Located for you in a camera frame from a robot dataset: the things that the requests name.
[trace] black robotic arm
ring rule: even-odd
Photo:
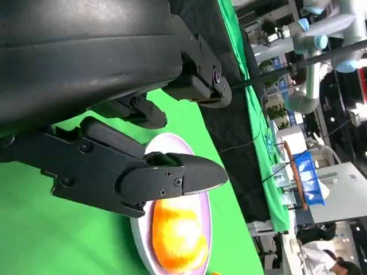
[[[0,9],[0,162],[37,167],[52,194],[130,217],[146,201],[227,181],[198,156],[154,153],[93,119],[51,125],[91,109],[149,129],[167,118],[146,93],[210,108],[231,101],[221,64],[167,0],[4,0]]]

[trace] black rod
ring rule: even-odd
[[[290,72],[296,72],[298,69],[302,69],[302,68],[305,68],[307,66],[310,66],[310,65],[313,65],[319,62],[331,60],[335,56],[338,56],[340,54],[355,52],[356,50],[360,50],[364,48],[367,48],[367,40],[363,40],[363,41],[360,41],[360,42],[357,42],[357,43],[354,43],[354,44],[351,44],[345,47],[336,48],[334,50],[331,50],[319,56],[313,56],[308,59],[296,62],[292,65],[287,65],[284,68],[272,70],[271,72],[268,72],[268,73],[263,73],[261,76],[257,78],[246,80],[242,83],[231,86],[231,89],[235,90],[239,88],[245,88],[247,86],[251,86],[256,83],[263,83],[268,79],[272,79],[274,77],[281,77]]]

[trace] orange fruit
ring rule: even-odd
[[[196,269],[208,257],[208,243],[190,200],[165,199],[154,206],[153,248],[159,263],[170,273]]]

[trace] white plate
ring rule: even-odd
[[[173,133],[162,133],[156,136],[147,146],[146,154],[151,152],[162,153],[180,153],[194,155],[194,152],[188,144],[179,136]],[[204,236],[209,245],[208,259],[202,267],[185,274],[190,275],[204,275],[208,269],[210,252],[212,249],[212,215],[210,211],[209,195],[207,192],[188,196],[187,199],[196,200],[197,209],[196,214],[201,217],[201,225]],[[168,275],[168,273],[161,267],[155,254],[151,241],[151,225],[153,220],[154,202],[147,202],[144,207],[145,215],[139,219],[131,218],[131,230],[134,236],[136,248],[139,255],[151,275]]]

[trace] green cloth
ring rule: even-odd
[[[229,33],[229,38],[231,39],[233,51],[235,52],[240,70],[244,80],[247,80],[249,79],[249,73],[246,67],[243,39],[235,10],[231,0],[218,0],[218,2],[224,16],[225,26]],[[252,138],[255,140],[254,146],[259,161],[261,178],[265,180],[272,175],[271,167],[275,164],[275,158],[268,153],[266,146],[266,136],[271,137],[272,135],[264,115],[262,114],[261,106],[255,91],[252,87],[247,87],[245,94],[251,120]],[[287,231],[290,226],[289,212],[288,208],[283,206],[280,200],[282,191],[277,188],[273,178],[265,181],[263,186],[274,230],[279,232]]]
[[[166,128],[146,130],[119,119],[106,120],[92,112],[88,114],[141,143],[148,143],[161,132],[176,133],[197,155],[221,163],[197,104],[177,102],[162,91],[150,92],[149,99],[166,112]],[[85,115],[59,125],[71,129]],[[129,218],[52,197],[52,180],[26,165],[1,164],[0,175],[2,274],[148,274],[136,250]],[[229,182],[210,191],[210,205],[213,246],[207,274],[262,275],[260,260]]]

